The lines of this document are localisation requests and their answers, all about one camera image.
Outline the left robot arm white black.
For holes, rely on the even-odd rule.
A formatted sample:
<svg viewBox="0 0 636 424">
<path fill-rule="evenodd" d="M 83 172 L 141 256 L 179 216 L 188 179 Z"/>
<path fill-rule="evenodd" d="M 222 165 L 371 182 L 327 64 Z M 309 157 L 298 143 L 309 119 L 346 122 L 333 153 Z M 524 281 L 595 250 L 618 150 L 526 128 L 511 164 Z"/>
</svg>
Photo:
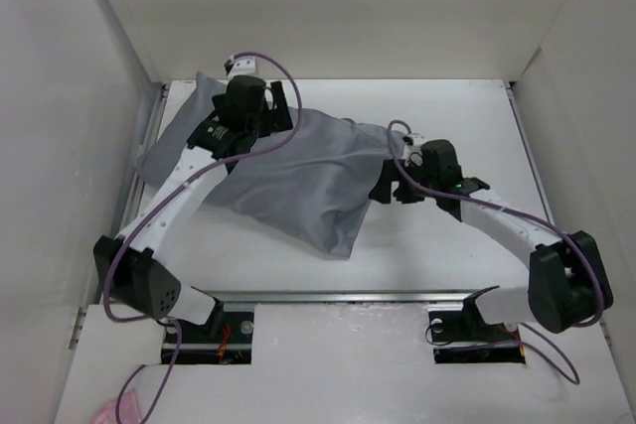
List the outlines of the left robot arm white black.
<svg viewBox="0 0 636 424">
<path fill-rule="evenodd" d="M 117 301 L 141 319 L 188 324 L 204 342 L 221 333 L 224 304 L 169 269 L 171 248 L 216 186 L 216 169 L 230 172 L 239 160 L 255 156 L 252 147 L 259 138 L 279 132 L 291 138 L 296 132 L 280 81 L 238 75 L 211 103 L 212 111 L 187 137 L 149 205 L 115 237 L 104 235 L 93 248 L 106 312 Z"/>
</svg>

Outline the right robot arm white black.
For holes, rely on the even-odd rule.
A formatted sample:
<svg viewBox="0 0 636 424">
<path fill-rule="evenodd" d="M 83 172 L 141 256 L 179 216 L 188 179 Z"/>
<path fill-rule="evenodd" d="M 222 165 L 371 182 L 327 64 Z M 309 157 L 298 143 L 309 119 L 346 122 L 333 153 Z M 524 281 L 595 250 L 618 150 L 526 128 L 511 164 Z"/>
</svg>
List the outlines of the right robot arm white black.
<svg viewBox="0 0 636 424">
<path fill-rule="evenodd" d="M 595 239 L 568 234 L 512 208 L 487 183 L 466 177 L 447 140 L 390 141 L 370 198 L 380 204 L 416 204 L 427 198 L 512 253 L 527 269 L 522 287 L 490 286 L 467 296 L 451 328 L 481 339 L 497 325 L 533 322 L 553 334 L 597 323 L 614 302 Z"/>
</svg>

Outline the grey pillowcase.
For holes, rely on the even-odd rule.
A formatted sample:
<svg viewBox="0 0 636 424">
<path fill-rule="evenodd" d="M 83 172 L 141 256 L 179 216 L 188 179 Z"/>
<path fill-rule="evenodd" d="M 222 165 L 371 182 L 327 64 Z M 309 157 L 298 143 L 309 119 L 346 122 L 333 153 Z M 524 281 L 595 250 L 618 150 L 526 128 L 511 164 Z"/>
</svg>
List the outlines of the grey pillowcase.
<svg viewBox="0 0 636 424">
<path fill-rule="evenodd" d="M 404 150 L 402 136 L 315 109 L 290 116 L 301 125 L 292 140 L 239 162 L 206 202 L 347 259 L 384 162 Z"/>
</svg>

